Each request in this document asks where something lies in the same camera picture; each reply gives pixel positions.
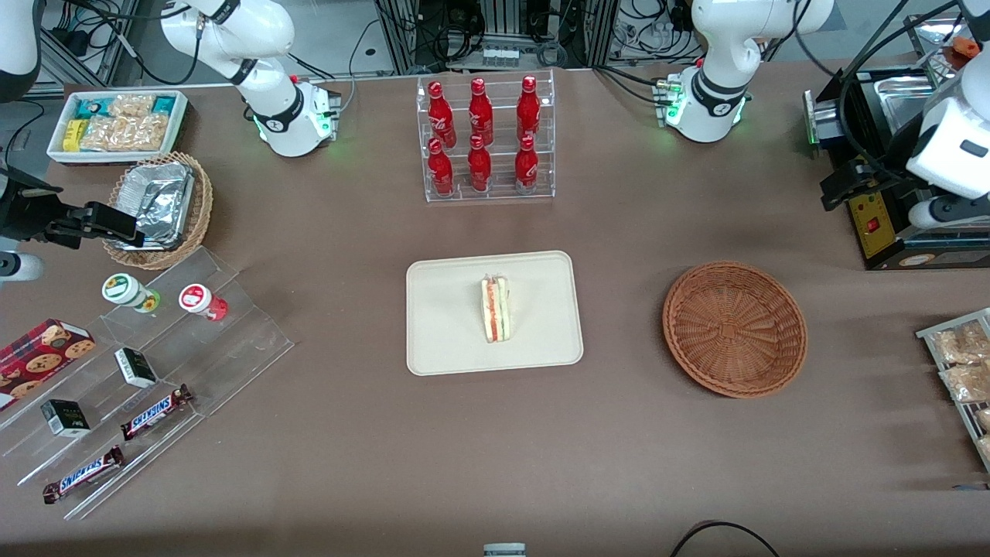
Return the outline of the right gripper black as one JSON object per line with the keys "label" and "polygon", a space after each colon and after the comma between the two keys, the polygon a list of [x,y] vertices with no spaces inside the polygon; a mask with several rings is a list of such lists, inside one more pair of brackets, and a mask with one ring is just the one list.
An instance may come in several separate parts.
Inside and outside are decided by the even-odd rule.
{"label": "right gripper black", "polygon": [[[1,236],[15,242],[81,245],[77,232],[52,229],[74,211],[59,198],[63,188],[50,186],[20,169],[3,168],[1,173]],[[81,209],[81,229],[84,237],[101,237],[135,249],[145,246],[145,234],[139,231],[137,219],[106,204],[86,203]]]}

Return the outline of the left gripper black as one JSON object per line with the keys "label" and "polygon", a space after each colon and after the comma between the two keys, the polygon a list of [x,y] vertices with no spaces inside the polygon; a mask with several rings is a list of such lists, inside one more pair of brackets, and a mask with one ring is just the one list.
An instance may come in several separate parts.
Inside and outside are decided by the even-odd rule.
{"label": "left gripper black", "polygon": [[860,149],[853,152],[849,161],[848,176],[828,176],[821,181],[821,205],[824,211],[833,211],[845,201],[860,195],[873,195],[889,188],[912,188],[918,179],[906,170],[918,144],[919,128],[900,128],[880,140],[877,128],[855,128],[851,141],[857,141]]}

